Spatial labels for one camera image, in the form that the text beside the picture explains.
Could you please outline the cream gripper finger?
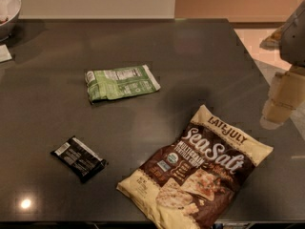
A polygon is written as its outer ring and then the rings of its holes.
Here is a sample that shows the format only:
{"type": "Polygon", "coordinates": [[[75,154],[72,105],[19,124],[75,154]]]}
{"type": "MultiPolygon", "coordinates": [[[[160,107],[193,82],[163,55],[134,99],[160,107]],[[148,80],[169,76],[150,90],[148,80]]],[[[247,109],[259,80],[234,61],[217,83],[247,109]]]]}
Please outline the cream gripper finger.
{"type": "Polygon", "coordinates": [[[262,110],[260,124],[267,130],[280,127],[305,101],[305,68],[292,66],[285,73],[276,72],[262,110]]]}

